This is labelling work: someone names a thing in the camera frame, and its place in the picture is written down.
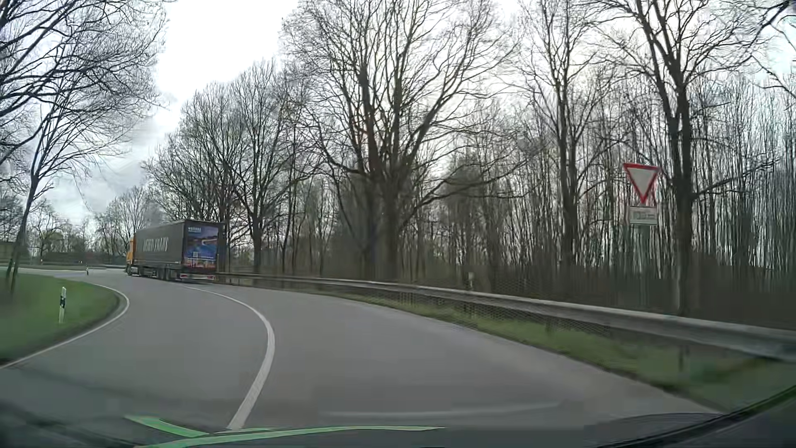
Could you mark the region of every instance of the orange truck cab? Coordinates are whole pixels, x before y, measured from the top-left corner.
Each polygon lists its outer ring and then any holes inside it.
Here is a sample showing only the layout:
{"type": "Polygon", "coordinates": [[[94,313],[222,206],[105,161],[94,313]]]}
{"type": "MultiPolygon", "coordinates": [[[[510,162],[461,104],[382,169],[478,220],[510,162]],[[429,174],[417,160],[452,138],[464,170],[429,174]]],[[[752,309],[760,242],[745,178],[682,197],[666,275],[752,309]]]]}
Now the orange truck cab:
{"type": "Polygon", "coordinates": [[[134,252],[135,252],[135,236],[133,237],[133,239],[130,240],[130,249],[127,250],[127,256],[124,261],[125,264],[124,272],[126,272],[127,275],[130,275],[130,266],[133,265],[134,252]]]}

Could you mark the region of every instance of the advertisement on trailer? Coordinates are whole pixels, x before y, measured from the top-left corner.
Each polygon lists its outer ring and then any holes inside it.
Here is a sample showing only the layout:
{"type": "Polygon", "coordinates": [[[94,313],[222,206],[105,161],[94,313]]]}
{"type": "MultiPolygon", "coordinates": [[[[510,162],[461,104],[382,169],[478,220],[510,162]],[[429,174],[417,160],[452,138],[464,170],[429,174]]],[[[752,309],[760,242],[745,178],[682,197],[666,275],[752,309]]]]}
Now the advertisement on trailer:
{"type": "Polygon", "coordinates": [[[191,268],[215,269],[218,227],[196,224],[188,224],[186,227],[182,264],[191,268]]]}

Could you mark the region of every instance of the road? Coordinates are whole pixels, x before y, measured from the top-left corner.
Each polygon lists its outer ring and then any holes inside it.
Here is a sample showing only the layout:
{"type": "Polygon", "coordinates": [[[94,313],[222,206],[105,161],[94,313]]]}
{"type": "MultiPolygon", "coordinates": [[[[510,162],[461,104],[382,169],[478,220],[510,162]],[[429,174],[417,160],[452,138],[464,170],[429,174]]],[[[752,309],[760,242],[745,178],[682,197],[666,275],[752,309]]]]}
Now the road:
{"type": "Polygon", "coordinates": [[[106,433],[124,431],[103,427],[122,415],[221,429],[530,428],[710,411],[564,356],[375,305],[189,289],[114,269],[37,273],[117,289],[129,308],[99,331],[0,369],[0,400],[106,433]]]}

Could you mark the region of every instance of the truck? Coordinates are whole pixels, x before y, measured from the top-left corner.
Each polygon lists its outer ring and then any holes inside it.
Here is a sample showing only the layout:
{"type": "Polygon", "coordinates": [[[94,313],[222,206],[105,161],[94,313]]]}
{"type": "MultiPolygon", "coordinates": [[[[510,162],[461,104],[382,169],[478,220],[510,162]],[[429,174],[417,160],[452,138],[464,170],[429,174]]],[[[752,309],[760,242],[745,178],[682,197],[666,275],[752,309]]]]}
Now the truck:
{"type": "Polygon", "coordinates": [[[214,281],[222,229],[218,222],[188,219],[136,230],[125,271],[167,281],[214,281]]]}

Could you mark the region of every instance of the cloud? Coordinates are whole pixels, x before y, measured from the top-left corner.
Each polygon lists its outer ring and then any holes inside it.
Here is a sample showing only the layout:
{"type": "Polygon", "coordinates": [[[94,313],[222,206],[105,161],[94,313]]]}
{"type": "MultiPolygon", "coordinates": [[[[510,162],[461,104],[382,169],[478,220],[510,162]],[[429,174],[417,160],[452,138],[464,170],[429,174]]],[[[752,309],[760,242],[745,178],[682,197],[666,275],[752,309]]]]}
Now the cloud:
{"type": "Polygon", "coordinates": [[[296,5],[297,0],[227,0],[223,8],[213,0],[179,0],[168,5],[165,50],[155,68],[166,107],[129,135],[124,157],[106,160],[90,179],[77,183],[72,178],[58,179],[57,187],[46,194],[56,212],[79,222],[142,182],[141,162],[176,128],[182,104],[207,84],[231,81],[255,61],[272,57],[282,17],[296,5]]]}

